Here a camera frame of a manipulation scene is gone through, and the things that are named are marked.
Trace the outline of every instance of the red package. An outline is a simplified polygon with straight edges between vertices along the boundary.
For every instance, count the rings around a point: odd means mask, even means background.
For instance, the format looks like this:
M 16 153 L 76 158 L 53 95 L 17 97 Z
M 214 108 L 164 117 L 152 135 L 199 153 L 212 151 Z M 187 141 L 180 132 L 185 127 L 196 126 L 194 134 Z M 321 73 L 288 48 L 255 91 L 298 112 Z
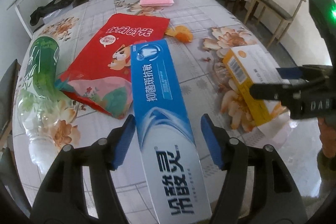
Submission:
M 69 98 L 122 119 L 132 101 L 131 45 L 163 38 L 169 19 L 115 14 L 55 82 Z

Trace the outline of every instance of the speech bubble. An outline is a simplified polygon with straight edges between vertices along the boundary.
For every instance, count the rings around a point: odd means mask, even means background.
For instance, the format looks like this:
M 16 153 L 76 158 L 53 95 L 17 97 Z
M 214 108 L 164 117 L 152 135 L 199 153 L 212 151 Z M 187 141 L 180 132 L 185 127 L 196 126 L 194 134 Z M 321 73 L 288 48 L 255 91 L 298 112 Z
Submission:
M 116 41 L 115 36 L 113 35 L 107 35 L 100 39 L 100 44 L 104 45 L 104 48 L 106 48 L 106 45 L 111 45 Z

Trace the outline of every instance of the person's hand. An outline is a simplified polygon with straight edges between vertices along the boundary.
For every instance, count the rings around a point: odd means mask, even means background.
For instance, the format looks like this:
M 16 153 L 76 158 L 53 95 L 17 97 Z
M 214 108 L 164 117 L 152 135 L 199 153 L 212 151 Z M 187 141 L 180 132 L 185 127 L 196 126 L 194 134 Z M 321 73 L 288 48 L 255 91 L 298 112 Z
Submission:
M 329 127 L 324 118 L 319 118 L 319 128 L 323 154 L 331 159 L 336 156 L 336 130 Z

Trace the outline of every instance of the floral tablecloth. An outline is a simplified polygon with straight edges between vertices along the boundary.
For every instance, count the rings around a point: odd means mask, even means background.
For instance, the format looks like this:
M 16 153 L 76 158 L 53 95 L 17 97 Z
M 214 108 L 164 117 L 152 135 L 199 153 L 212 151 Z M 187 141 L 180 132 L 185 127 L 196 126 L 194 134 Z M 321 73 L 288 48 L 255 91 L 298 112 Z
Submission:
M 170 7 L 141 7 L 139 0 L 93 0 L 56 18 L 48 26 L 38 30 L 33 40 L 43 33 L 58 36 L 60 56 L 56 74 L 60 75 L 115 13 L 166 17 L 171 19 L 170 26 L 173 28 L 178 25 L 188 27 L 194 36 L 191 43 L 183 44 L 172 37 L 167 37 L 167 42 L 194 132 L 209 199 L 210 202 L 214 202 L 218 199 L 225 173 L 219 171 L 211 160 L 201 133 L 201 116 L 208 113 L 216 126 L 225 128 L 230 136 L 239 138 L 247 145 L 262 147 L 269 141 L 257 128 L 252 127 L 249 133 L 246 131 L 250 130 L 239 124 L 236 130 L 231 128 L 231 117 L 227 113 L 221 113 L 221 101 L 230 85 L 221 85 L 213 72 L 221 69 L 217 63 L 228 47 L 259 44 L 265 52 L 267 50 L 236 17 L 215 0 L 174 0 L 174 2 L 175 4 Z M 267 54 L 276 65 L 271 55 L 268 52 Z M 16 93 L 20 91 L 28 58 L 29 53 L 26 54 L 22 64 Z M 76 102 L 59 108 L 62 122 L 54 135 L 58 149 L 67 143 L 75 147 L 89 146 L 99 138 L 106 137 L 113 128 L 120 127 L 124 122 Z M 33 203 L 44 176 L 31 162 L 28 151 L 29 140 L 19 125 L 16 112 L 13 121 L 17 168 L 26 195 Z M 304 128 L 309 128 L 310 132 L 307 133 Z M 290 136 L 279 153 L 298 184 L 301 194 L 311 196 L 318 191 L 316 187 L 320 182 L 316 166 L 316 155 L 321 148 L 318 139 L 319 130 L 316 121 L 302 122 L 296 129 L 298 130 L 301 135 L 305 134 L 305 139 L 295 139 L 293 143 L 289 142 L 292 138 Z M 91 215 L 97 216 L 88 168 L 83 169 L 83 174 L 87 207 Z M 112 178 L 129 222 L 157 223 L 142 169 L 136 134 L 124 164 L 112 172 Z M 248 183 L 250 187 L 252 181 L 251 178 Z

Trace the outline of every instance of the toothpaste box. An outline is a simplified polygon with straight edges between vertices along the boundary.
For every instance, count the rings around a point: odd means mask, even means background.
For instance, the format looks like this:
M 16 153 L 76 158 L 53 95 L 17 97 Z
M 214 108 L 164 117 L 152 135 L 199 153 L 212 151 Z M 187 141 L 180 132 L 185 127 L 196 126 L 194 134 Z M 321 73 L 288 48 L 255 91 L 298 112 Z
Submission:
M 284 83 L 274 64 L 259 45 L 233 47 L 224 56 L 223 63 L 250 109 L 256 126 L 273 120 L 283 112 L 280 102 L 255 100 L 250 94 L 253 84 Z
M 210 218 L 201 164 L 167 42 L 131 46 L 131 64 L 142 164 L 159 223 Z

